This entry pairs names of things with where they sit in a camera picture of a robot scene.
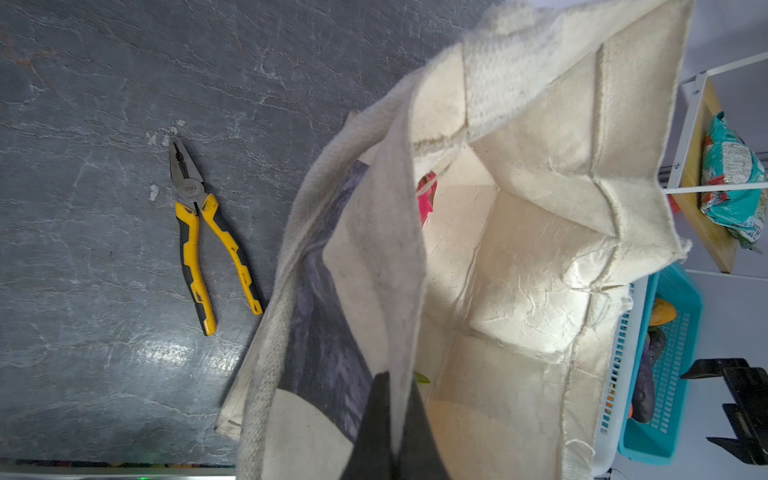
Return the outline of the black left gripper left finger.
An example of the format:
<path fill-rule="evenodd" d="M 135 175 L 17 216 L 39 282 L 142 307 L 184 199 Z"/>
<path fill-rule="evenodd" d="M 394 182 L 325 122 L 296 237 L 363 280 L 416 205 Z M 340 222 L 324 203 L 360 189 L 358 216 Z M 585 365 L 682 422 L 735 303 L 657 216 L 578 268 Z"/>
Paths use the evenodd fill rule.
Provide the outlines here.
<path fill-rule="evenodd" d="M 389 389 L 389 374 L 377 374 L 371 385 L 352 453 L 341 474 L 342 480 L 393 478 Z"/>

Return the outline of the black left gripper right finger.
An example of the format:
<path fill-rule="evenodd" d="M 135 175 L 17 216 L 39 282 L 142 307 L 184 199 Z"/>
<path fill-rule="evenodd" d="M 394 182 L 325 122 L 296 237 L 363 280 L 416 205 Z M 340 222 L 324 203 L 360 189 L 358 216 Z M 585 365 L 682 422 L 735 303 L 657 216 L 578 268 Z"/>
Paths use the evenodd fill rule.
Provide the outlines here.
<path fill-rule="evenodd" d="M 396 479 L 448 480 L 417 384 L 411 384 L 403 437 L 396 457 Z"/>

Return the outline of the pink dragon fruit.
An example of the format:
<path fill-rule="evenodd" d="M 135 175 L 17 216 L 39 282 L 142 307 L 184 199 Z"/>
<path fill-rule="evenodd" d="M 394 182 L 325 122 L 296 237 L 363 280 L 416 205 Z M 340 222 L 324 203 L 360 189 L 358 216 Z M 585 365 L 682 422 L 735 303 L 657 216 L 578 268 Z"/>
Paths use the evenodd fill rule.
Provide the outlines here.
<path fill-rule="evenodd" d="M 422 177 L 417 185 L 417 203 L 421 225 L 426 223 L 428 216 L 434 211 L 434 198 L 437 191 L 437 174 L 429 172 Z"/>

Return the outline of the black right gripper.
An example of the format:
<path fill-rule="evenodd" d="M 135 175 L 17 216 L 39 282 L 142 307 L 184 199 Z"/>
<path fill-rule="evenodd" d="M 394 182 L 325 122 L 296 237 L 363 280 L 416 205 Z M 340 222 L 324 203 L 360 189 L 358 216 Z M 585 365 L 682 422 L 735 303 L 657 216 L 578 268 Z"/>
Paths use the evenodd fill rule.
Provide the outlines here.
<path fill-rule="evenodd" d="M 734 438 L 708 437 L 744 464 L 767 465 L 767 372 L 743 358 L 697 359 L 683 380 L 722 377 L 733 398 L 722 405 Z"/>

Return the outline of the cream canvas grocery bag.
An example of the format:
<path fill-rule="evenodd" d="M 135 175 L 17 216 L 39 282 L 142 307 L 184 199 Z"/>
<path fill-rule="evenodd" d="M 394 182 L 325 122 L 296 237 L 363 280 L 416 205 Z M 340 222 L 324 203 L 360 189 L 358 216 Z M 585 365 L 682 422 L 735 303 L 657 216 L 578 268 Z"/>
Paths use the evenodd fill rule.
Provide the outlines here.
<path fill-rule="evenodd" d="M 507 1 L 322 150 L 220 412 L 240 479 L 341 479 L 377 374 L 449 479 L 590 479 L 630 284 L 682 259 L 657 171 L 690 1 Z M 437 174 L 421 225 L 417 185 Z"/>

